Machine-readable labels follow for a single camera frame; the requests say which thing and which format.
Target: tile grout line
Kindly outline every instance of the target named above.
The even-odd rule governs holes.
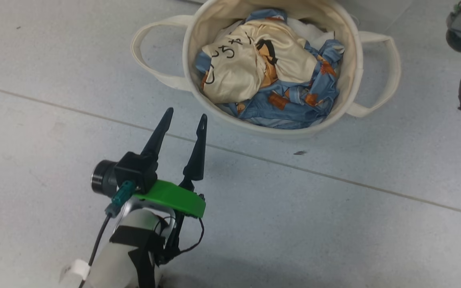
[[[7,95],[10,95],[10,96],[15,96],[15,97],[18,97],[18,98],[21,98],[21,99],[26,99],[26,100],[33,101],[33,102],[38,102],[38,103],[41,103],[41,104],[46,104],[46,105],[49,105],[49,106],[53,106],[53,107],[56,107],[56,108],[60,108],[60,109],[72,111],[72,112],[75,112],[75,113],[79,113],[79,114],[83,114],[83,115],[87,115],[87,116],[99,118],[99,119],[102,119],[102,120],[107,120],[107,121],[114,122],[114,123],[117,123],[117,124],[122,124],[122,125],[126,125],[126,126],[131,126],[131,127],[134,127],[134,128],[137,128],[137,129],[141,129],[141,130],[146,130],[146,131],[149,131],[149,132],[154,131],[154,129],[150,129],[150,128],[147,128],[147,127],[144,127],[144,126],[132,124],[132,123],[129,123],[129,122],[124,122],[124,121],[121,121],[121,120],[115,120],[115,119],[112,119],[112,118],[108,118],[108,117],[105,117],[105,116],[97,115],[97,114],[90,113],[90,112],[87,112],[87,111],[83,111],[83,110],[71,108],[71,107],[68,107],[68,106],[60,105],[60,104],[55,104],[55,103],[48,102],[48,101],[44,101],[44,100],[39,100],[39,99],[36,99],[36,98],[32,98],[32,97],[20,95],[20,94],[17,94],[17,93],[13,93],[13,92],[1,90],[1,89],[0,89],[0,93],[7,94]],[[193,139],[186,138],[186,137],[182,137],[182,136],[178,136],[178,135],[174,135],[174,134],[171,134],[171,133],[166,133],[166,136],[169,136],[169,137],[172,137],[172,138],[177,138],[177,139],[180,139],[180,140],[184,140],[184,141],[188,141],[188,142],[195,143],[195,140],[193,140]],[[391,190],[387,190],[387,189],[383,189],[383,188],[378,188],[378,187],[375,187],[375,186],[370,186],[370,185],[362,184],[362,183],[359,183],[359,182],[347,180],[347,179],[340,178],[340,177],[336,177],[336,176],[332,176],[332,175],[329,175],[329,174],[324,174],[324,173],[312,171],[312,170],[309,170],[309,169],[306,169],[306,168],[301,168],[301,167],[293,166],[293,165],[290,165],[290,164],[286,164],[286,163],[282,163],[282,162],[277,162],[277,161],[274,161],[274,160],[270,160],[270,159],[263,158],[263,157],[259,157],[259,156],[255,156],[255,155],[251,155],[251,154],[248,154],[248,153],[243,153],[243,152],[240,152],[240,151],[235,151],[235,150],[227,149],[227,148],[224,148],[224,147],[221,147],[221,146],[216,146],[216,145],[214,145],[214,144],[206,144],[206,146],[211,147],[211,148],[215,148],[215,149],[218,149],[218,150],[226,151],[226,152],[229,152],[229,153],[234,153],[234,154],[242,155],[242,156],[245,156],[245,157],[250,157],[250,158],[253,158],[253,159],[256,159],[256,160],[259,160],[259,161],[269,162],[269,163],[271,163],[271,164],[277,164],[277,165],[284,166],[284,167],[287,167],[287,168],[292,168],[292,169],[295,169],[295,170],[298,170],[298,171],[302,171],[302,172],[306,172],[306,173],[311,173],[311,174],[318,175],[318,176],[321,176],[321,177],[326,177],[326,178],[333,179],[333,180],[337,180],[337,181],[340,181],[340,182],[345,182],[345,183],[348,183],[348,184],[352,184],[352,185],[356,185],[356,186],[361,186],[361,187],[364,187],[364,188],[369,188],[369,189],[372,189],[372,190],[375,190],[375,191],[388,193],[388,194],[395,195],[395,196],[398,196],[398,197],[402,197],[402,198],[406,198],[406,199],[410,199],[410,200],[422,202],[422,203],[425,203],[425,204],[430,204],[430,205],[433,205],[433,206],[437,206],[437,207],[441,207],[441,208],[445,208],[445,209],[448,209],[448,210],[452,210],[452,211],[456,211],[456,212],[460,212],[460,213],[461,213],[461,209],[459,209],[459,208],[454,208],[454,207],[451,207],[451,206],[439,204],[439,203],[437,203],[437,202],[433,202],[433,201],[429,201],[429,200],[424,200],[424,199],[420,199],[420,198],[413,197],[413,196],[410,196],[410,195],[405,195],[405,194],[402,194],[402,193],[394,192],[394,191],[391,191]]]
[[[412,4],[414,4],[416,0],[412,0],[412,2],[410,2],[410,5],[408,5],[403,11],[401,11],[401,13],[399,13],[399,15],[397,15],[397,17],[395,18],[394,21],[391,22],[391,24],[389,24],[389,26],[387,26],[385,28],[385,30],[382,32],[382,34],[385,34],[386,31],[389,31],[389,29],[401,18],[401,16],[403,16],[403,14],[405,14],[405,12],[410,9],[410,6],[412,6]]]

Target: blue printed fabric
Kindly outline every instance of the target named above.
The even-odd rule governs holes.
[[[267,18],[285,22],[287,14],[277,9],[263,9],[251,13],[245,22]],[[304,49],[318,60],[309,82],[300,84],[276,80],[258,90],[250,100],[220,106],[238,119],[276,129],[302,129],[324,120],[339,95],[335,69],[342,59],[344,46],[338,40],[327,40],[319,51],[309,42],[305,43]],[[200,52],[196,68],[205,74],[210,65],[211,58]]]

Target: black strap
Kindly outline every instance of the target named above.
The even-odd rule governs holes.
[[[154,268],[150,263],[148,253],[161,253],[165,238],[152,230],[131,226],[119,226],[110,238],[111,243],[137,247],[128,255],[136,268],[140,288],[155,288]]]
[[[261,50],[263,45],[266,45],[269,52],[269,56],[271,57],[271,60],[268,59],[268,62],[272,65],[275,65],[278,59],[275,57],[275,48],[273,47],[273,43],[271,42],[271,40],[261,39],[256,44],[257,50]]]

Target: laundry basket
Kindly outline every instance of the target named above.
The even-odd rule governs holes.
[[[204,96],[199,88],[201,76],[194,62],[201,48],[211,44],[221,29],[236,20],[246,18],[253,11],[264,8],[283,9],[290,18],[313,22],[328,31],[335,31],[335,38],[346,48],[341,63],[341,74],[337,82],[340,94],[331,113],[319,124],[296,130],[257,126],[220,110]],[[182,51],[184,77],[156,71],[143,59],[140,50],[141,43],[153,27],[160,25],[187,27]],[[376,103],[370,108],[354,102],[363,72],[362,43],[368,42],[383,42],[389,58],[389,76],[386,86]],[[309,138],[336,122],[344,113],[355,117],[367,116],[394,95],[401,78],[401,60],[394,40],[390,36],[357,31],[357,26],[350,15],[333,0],[209,0],[193,16],[178,15],[144,26],[136,33],[131,44],[131,51],[135,60],[159,81],[169,87],[193,93],[196,100],[219,122],[242,132],[269,138]]]

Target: white cloth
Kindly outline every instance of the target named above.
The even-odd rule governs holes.
[[[274,55],[267,55],[277,59],[275,77],[294,83],[311,80],[317,60],[304,49],[305,38],[283,22],[251,20],[238,24],[230,34],[224,31],[221,35],[219,40],[202,48],[212,57],[203,91],[213,103],[249,100],[261,88],[267,71],[265,55],[256,49],[261,40],[271,42],[275,48]]]
[[[318,29],[314,24],[305,24],[293,18],[287,18],[287,26],[291,27],[298,36],[309,41],[311,47],[316,50],[321,49],[326,40],[335,39],[334,31],[324,32]]]
[[[221,29],[216,35],[215,41],[221,40],[225,35],[231,34],[242,22],[243,20],[239,20],[229,27]],[[326,40],[335,39],[334,31],[324,32],[314,24],[306,24],[294,18],[287,18],[287,26],[291,27],[298,36],[309,41],[309,44],[317,50],[321,49]]]

